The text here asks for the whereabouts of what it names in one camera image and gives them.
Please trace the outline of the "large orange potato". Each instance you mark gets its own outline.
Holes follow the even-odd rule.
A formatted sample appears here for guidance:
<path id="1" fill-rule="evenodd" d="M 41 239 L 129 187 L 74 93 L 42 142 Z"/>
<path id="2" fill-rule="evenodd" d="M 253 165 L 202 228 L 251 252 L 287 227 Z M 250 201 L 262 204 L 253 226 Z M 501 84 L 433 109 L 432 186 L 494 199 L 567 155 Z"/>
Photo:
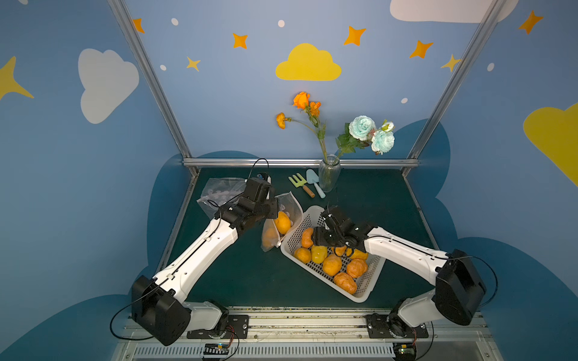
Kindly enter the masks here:
<path id="1" fill-rule="evenodd" d="M 286 235 L 292 227 L 292 221 L 284 211 L 278 212 L 278 217 L 274 220 L 274 224 L 278 230 L 278 233 L 283 236 Z"/>

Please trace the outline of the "yellow green potato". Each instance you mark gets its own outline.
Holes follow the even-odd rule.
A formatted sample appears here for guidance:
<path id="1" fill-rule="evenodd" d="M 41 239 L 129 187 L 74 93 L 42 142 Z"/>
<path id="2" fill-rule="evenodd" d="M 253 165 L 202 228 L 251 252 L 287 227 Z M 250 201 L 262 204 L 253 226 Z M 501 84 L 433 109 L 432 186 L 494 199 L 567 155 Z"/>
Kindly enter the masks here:
<path id="1" fill-rule="evenodd" d="M 322 264 L 328 257 L 328 248 L 325 246 L 312 246 L 310 252 L 311 261 L 316 264 Z"/>

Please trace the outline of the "clear zipper bag pink zipper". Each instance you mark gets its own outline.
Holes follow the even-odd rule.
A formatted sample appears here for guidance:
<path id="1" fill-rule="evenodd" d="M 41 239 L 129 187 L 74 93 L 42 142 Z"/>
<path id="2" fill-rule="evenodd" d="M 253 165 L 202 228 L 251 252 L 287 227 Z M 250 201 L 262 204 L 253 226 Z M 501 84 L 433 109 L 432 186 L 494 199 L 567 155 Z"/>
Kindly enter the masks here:
<path id="1" fill-rule="evenodd" d="M 275 219 L 267 219 L 261 234 L 261 250 L 267 252 L 278 248 L 303 221 L 303 209 L 292 192 L 277 197 L 279 210 Z"/>

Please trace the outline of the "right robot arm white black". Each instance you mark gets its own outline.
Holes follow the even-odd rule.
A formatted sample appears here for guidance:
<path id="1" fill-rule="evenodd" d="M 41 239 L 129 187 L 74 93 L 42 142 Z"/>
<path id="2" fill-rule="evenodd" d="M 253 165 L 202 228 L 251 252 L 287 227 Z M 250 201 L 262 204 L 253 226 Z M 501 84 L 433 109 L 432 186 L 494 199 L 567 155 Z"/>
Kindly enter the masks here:
<path id="1" fill-rule="evenodd" d="M 468 326 L 487 288 L 472 257 L 455 249 L 437 251 L 403 239 L 367 222 L 356 224 L 338 206 L 321 213 L 322 225 L 314 228 L 316 246 L 352 248 L 391 261 L 426 280 L 433 288 L 400 300 L 390 311 L 389 332 L 397 338 L 435 320 L 446 319 Z"/>

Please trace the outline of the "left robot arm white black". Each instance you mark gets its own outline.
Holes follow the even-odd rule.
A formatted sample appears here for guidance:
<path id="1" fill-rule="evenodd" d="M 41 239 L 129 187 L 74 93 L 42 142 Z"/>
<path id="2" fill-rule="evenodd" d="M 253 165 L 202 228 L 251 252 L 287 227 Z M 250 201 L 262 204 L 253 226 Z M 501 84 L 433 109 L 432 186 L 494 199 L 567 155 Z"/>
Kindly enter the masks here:
<path id="1" fill-rule="evenodd" d="M 250 177 L 243 192 L 217 208 L 201 235 L 153 278 L 132 285 L 132 319 L 165 346 L 187 332 L 194 310 L 185 301 L 203 273 L 246 231 L 279 211 L 275 188 L 267 173 Z"/>

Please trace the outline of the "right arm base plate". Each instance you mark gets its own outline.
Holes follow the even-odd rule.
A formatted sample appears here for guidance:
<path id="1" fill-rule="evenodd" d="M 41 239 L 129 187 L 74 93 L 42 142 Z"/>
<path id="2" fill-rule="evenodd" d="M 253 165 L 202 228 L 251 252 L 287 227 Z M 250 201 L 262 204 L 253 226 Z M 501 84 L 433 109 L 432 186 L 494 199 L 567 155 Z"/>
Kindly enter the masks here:
<path id="1" fill-rule="evenodd" d="M 370 338 L 426 339 L 430 337 L 424 324 L 412 328 L 397 316 L 389 317 L 388 314 L 373 313 L 367 314 L 365 320 Z"/>

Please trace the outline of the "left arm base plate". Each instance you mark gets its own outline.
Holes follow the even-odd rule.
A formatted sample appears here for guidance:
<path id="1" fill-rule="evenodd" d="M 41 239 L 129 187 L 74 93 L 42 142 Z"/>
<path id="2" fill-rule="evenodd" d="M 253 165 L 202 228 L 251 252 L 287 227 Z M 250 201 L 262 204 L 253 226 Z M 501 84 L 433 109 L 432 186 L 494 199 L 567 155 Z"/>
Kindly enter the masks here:
<path id="1" fill-rule="evenodd" d="M 247 314 L 227 314 L 221 317 L 212 329 L 197 329 L 187 331 L 188 339 L 226 339 L 232 335 L 246 339 L 250 317 Z"/>

